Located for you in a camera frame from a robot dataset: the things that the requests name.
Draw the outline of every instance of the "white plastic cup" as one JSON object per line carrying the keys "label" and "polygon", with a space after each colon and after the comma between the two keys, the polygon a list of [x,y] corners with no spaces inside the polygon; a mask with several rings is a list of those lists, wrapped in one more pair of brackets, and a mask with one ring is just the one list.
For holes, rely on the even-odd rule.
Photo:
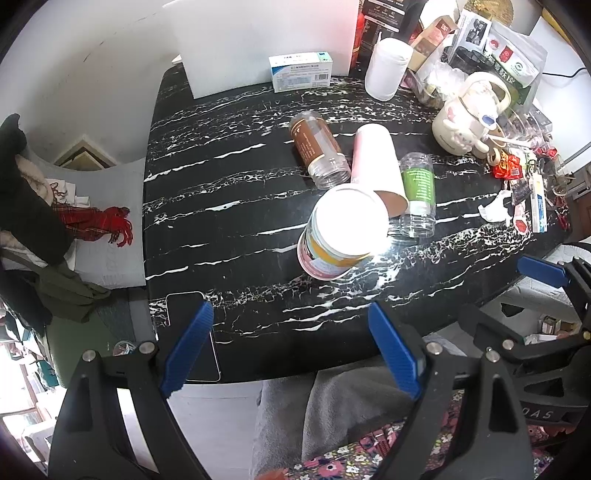
{"label": "white plastic cup", "polygon": [[320,198],[297,245],[301,267],[330,281],[372,255],[388,233],[388,212],[366,187],[342,184]]}
{"label": "white plastic cup", "polygon": [[351,183],[363,185],[382,199],[390,218],[408,207],[400,163],[390,132],[383,125],[367,124],[355,134]]}
{"label": "white plastic cup", "polygon": [[365,75],[365,91],[376,100],[391,100],[412,56],[413,48],[396,38],[385,38],[376,43]]}

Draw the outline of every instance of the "olive green cloth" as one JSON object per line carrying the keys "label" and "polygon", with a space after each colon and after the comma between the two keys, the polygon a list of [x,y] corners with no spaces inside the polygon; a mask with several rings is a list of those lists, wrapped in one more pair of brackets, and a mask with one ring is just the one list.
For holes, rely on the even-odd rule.
{"label": "olive green cloth", "polygon": [[42,304],[54,317],[87,322],[88,314],[94,310],[96,302],[107,298],[111,293],[107,288],[82,281],[80,275],[70,270],[66,262],[41,268],[7,250],[2,251],[2,256],[37,273],[35,289]]}
{"label": "olive green cloth", "polygon": [[59,317],[46,327],[44,346],[51,356],[51,364],[62,387],[68,387],[80,357],[86,350],[101,356],[111,356],[118,339],[95,312],[86,323],[71,322]]}

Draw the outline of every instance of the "black marble table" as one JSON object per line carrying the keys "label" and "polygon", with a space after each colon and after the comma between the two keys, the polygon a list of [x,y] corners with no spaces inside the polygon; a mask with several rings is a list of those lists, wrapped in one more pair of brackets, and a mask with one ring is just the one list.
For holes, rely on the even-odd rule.
{"label": "black marble table", "polygon": [[[370,122],[390,130],[398,158],[432,154],[435,237],[417,245],[390,235],[378,255],[340,280],[306,275],[296,243],[323,192],[288,131],[306,109],[323,115],[348,159],[355,131]],[[145,272],[158,331],[168,324],[166,295],[201,291],[215,307],[222,381],[250,381],[375,355],[366,309],[377,299],[425,335],[453,322],[463,303],[504,290],[518,277],[521,254],[544,256],[566,234],[555,214],[542,235],[486,223],[478,206],[501,182],[482,161],[436,144],[436,113],[410,92],[373,100],[351,78],[333,79],[327,89],[275,94],[263,84],[194,100],[182,65],[169,69],[144,180]]]}

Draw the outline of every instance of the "floral fabric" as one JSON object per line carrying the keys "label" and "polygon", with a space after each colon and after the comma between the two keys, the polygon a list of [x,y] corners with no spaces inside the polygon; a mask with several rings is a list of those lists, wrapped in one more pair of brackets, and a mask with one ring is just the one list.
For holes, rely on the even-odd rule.
{"label": "floral fabric", "polygon": [[[426,470],[438,468],[445,461],[462,403],[463,391],[455,392],[450,408],[445,415],[439,438],[435,441]],[[370,480],[384,456],[388,453],[404,422],[386,425],[356,443],[338,448],[323,456],[314,458],[284,470],[287,480]],[[530,426],[532,443],[548,438],[542,428]],[[552,461],[542,450],[533,449],[533,469],[537,477]]]}

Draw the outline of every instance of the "kettle handle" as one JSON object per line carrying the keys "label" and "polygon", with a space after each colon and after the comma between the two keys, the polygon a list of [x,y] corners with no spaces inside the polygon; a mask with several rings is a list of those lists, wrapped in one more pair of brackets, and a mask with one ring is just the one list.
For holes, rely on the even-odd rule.
{"label": "kettle handle", "polygon": [[505,92],[505,97],[502,100],[500,100],[496,106],[496,112],[500,115],[509,108],[509,105],[511,104],[511,94],[509,93],[509,90],[507,89],[505,82],[503,82],[503,80],[493,75],[492,73],[476,72],[470,75],[460,88],[458,97],[464,97],[464,95],[468,93],[468,90],[472,85],[474,85],[477,82],[483,81],[493,83],[494,85],[497,85],[497,87],[500,87],[503,90],[503,92]]}

